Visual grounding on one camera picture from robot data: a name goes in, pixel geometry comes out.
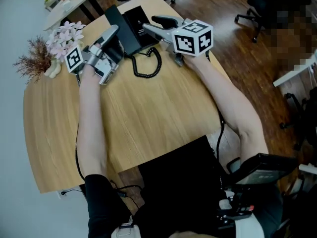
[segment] white wall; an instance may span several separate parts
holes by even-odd
[[[79,192],[65,200],[40,194],[30,168],[23,130],[26,80],[12,64],[27,40],[42,34],[44,0],[0,0],[0,237],[84,238],[87,202]]]

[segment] wooden floor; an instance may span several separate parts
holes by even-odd
[[[107,9],[112,4],[119,5],[116,0],[98,0],[98,2],[103,9]],[[97,16],[88,3],[85,5],[94,16]],[[252,22],[240,19],[238,24],[234,23],[235,16],[245,14],[249,8],[246,0],[176,0],[176,4],[173,4],[172,7],[183,18],[199,19],[213,25],[214,47],[211,51],[233,84],[254,105],[263,123],[269,152],[282,156],[297,156],[301,162],[308,161],[303,156],[310,155],[311,148],[305,146],[301,152],[294,152],[293,145],[296,142],[296,137],[293,129],[281,130],[279,124],[291,119],[290,106],[281,91],[283,93],[285,91],[296,92],[300,98],[306,96],[311,87],[309,75],[307,71],[304,71],[300,76],[288,82],[287,87],[283,86],[281,89],[273,87],[272,82],[285,68],[279,67],[276,61],[278,56],[272,53],[271,36],[260,33],[258,43],[254,44],[251,42],[254,33]],[[69,19],[89,23],[80,10],[73,12]],[[294,43],[289,45],[292,45],[293,53],[288,53],[289,47],[283,47],[285,48],[283,52],[286,55],[284,58],[291,60],[294,54],[299,52],[294,53],[298,48]],[[296,175],[297,173],[294,173],[282,180],[280,183],[282,191],[286,190],[289,181],[292,181]],[[137,169],[123,172],[120,177],[122,183],[126,185],[136,182],[142,183]],[[129,193],[138,204],[142,203],[138,189],[131,189]]]

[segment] wooden table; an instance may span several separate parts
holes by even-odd
[[[141,5],[151,21],[158,14],[179,16],[163,0],[132,0],[118,7],[124,13]],[[110,26],[105,16],[83,30],[91,44]],[[183,146],[220,127],[215,103],[190,69],[178,67],[156,45],[162,57],[159,74],[134,76],[131,60],[101,87],[109,171],[118,173]],[[226,77],[210,52],[211,63]],[[136,55],[138,69],[152,73],[157,61]],[[30,82],[24,92],[24,130],[33,175],[41,193],[82,184],[75,163],[79,88],[63,64],[61,73]]]
[[[91,20],[95,20],[95,18],[91,15],[91,13],[88,11],[88,9],[83,6],[83,3],[86,0],[70,0],[72,4],[72,8],[68,11],[65,11],[63,9],[62,3],[63,1],[60,1],[49,13],[43,30],[46,31],[56,25],[58,22],[61,22],[65,17],[67,17],[70,13],[72,13],[75,9],[78,7],[81,8],[81,10],[86,14],[86,16]],[[96,0],[88,0],[94,9],[97,11],[97,13],[101,16],[104,14],[104,11],[101,9],[100,5],[97,3]]]

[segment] brown dried plant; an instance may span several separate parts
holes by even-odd
[[[36,39],[28,40],[29,43],[29,57],[23,55],[19,57],[18,62],[13,66],[18,66],[16,71],[22,76],[27,76],[29,83],[34,77],[35,82],[40,79],[41,73],[45,72],[51,65],[52,55],[48,52],[45,41],[41,36]]]

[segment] person's left arm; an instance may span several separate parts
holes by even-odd
[[[85,65],[79,89],[78,162],[85,178],[90,238],[109,238],[130,211],[106,178],[106,140],[101,111],[100,78]]]

